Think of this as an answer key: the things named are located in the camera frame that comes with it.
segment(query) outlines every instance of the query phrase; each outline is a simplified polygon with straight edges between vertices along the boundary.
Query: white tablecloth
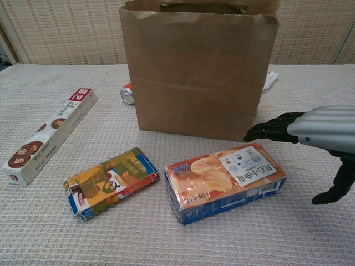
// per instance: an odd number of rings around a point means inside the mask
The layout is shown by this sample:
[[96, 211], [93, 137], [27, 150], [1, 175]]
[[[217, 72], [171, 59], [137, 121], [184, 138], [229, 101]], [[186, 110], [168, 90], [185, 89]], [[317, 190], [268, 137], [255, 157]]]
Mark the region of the white tablecloth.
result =
[[[284, 112], [355, 102], [355, 65], [281, 66], [262, 95], [257, 122]], [[278, 195], [188, 226], [178, 223], [161, 178], [89, 221], [73, 217], [63, 181], [134, 146], [162, 173], [166, 164], [238, 146], [138, 130], [119, 90], [126, 65], [16, 65], [0, 73], [0, 163], [79, 87], [98, 101], [28, 186], [0, 174], [1, 265], [355, 265], [355, 188], [313, 206], [341, 165], [328, 152], [260, 143], [288, 180]]]

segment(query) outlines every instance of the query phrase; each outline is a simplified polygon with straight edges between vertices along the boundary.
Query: red label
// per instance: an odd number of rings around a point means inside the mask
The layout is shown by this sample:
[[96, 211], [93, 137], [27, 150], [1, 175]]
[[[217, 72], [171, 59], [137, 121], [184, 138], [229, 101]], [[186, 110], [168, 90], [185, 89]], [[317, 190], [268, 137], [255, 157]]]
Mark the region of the red label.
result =
[[131, 84], [131, 82], [128, 83], [128, 84], [126, 84], [125, 88], [128, 88], [128, 89], [132, 90], [132, 84]]
[[90, 91], [91, 89], [78, 89], [72, 97], [69, 98], [69, 101], [82, 101]]

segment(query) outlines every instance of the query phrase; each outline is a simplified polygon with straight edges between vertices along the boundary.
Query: white cookie box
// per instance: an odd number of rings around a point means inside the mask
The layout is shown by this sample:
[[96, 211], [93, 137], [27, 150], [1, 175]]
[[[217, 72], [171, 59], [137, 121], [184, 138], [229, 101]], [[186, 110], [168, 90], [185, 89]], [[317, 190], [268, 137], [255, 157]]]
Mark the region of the white cookie box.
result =
[[92, 89], [78, 89], [1, 167], [9, 182], [30, 184], [96, 100]]

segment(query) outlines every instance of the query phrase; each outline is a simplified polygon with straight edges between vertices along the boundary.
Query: woven wall panel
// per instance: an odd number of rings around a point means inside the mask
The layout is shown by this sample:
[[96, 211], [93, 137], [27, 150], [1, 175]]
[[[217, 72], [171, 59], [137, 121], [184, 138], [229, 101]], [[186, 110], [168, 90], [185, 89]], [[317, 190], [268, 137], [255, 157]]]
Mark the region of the woven wall panel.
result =
[[[0, 0], [33, 64], [126, 63], [124, 0]], [[354, 0], [281, 0], [272, 64], [332, 64], [354, 18]]]
[[352, 29], [351, 34], [349, 34], [347, 43], [345, 47], [345, 52], [341, 57], [341, 64], [355, 64], [355, 26]]
[[123, 1], [3, 0], [33, 64], [125, 63]]
[[12, 44], [11, 44], [11, 42], [10, 42], [8, 36], [7, 36], [7, 34], [6, 34], [5, 29], [2, 27], [1, 24], [0, 24], [0, 35], [1, 35], [1, 38], [4, 40], [4, 44], [6, 45], [6, 47], [7, 47], [8, 50], [9, 50], [9, 52], [11, 53], [11, 56], [12, 56], [13, 61], [14, 61], [14, 62], [12, 62], [12, 63], [13, 63], [13, 64], [14, 64], [14, 63], [18, 63], [18, 62], [19, 62], [19, 59], [18, 59], [18, 57], [17, 57], [17, 54], [16, 54], [16, 52], [15, 52], [15, 50], [14, 50], [14, 48], [13, 48], [13, 46], [12, 46]]
[[333, 64], [354, 10], [354, 0], [281, 0], [271, 63]]

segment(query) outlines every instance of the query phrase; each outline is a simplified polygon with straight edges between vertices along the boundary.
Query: soda can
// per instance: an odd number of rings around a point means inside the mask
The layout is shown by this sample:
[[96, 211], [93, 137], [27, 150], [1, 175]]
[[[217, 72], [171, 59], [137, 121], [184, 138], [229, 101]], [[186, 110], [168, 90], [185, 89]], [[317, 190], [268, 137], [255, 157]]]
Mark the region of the soda can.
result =
[[120, 91], [122, 100], [125, 104], [134, 105], [132, 84], [126, 84]]

